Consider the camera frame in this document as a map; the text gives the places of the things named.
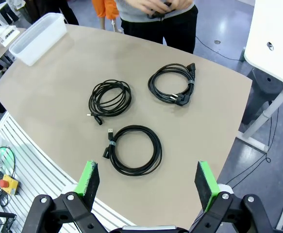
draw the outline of orange pants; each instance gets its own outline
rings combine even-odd
[[[93,0],[93,6],[99,18],[115,19],[118,16],[117,5],[114,0]]]

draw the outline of red button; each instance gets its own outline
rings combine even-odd
[[[10,186],[8,181],[0,180],[0,187],[1,188],[8,188]]]

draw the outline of white table leg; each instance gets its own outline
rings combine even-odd
[[[238,132],[237,138],[240,140],[246,142],[249,145],[252,145],[253,147],[267,152],[268,146],[251,138],[251,136],[257,132],[257,130],[268,120],[271,118],[272,114],[280,107],[280,105],[283,103],[283,90],[281,93],[276,97],[276,99],[272,102],[272,104],[263,111],[263,113],[256,119],[256,121],[244,132]]]

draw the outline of gray plastic stool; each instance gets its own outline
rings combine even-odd
[[[281,81],[259,69],[252,69],[247,77],[252,80],[253,97],[243,115],[242,123],[245,125],[257,118],[256,113],[265,102],[275,100],[283,90]]]

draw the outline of metal slat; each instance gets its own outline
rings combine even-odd
[[[48,194],[56,198],[66,185],[75,184],[76,181],[60,169],[28,135],[21,129],[15,120],[6,113],[0,121],[0,135],[5,140],[16,157],[15,178],[20,181],[18,194],[9,198],[10,203],[4,210],[17,214],[12,225],[14,233],[20,233],[32,201],[39,194]],[[11,174],[13,160],[7,159],[8,153],[2,158],[2,166]],[[119,215],[99,199],[95,198],[92,213],[108,230],[124,225],[134,225]],[[61,233],[78,233],[73,223],[64,224]]]

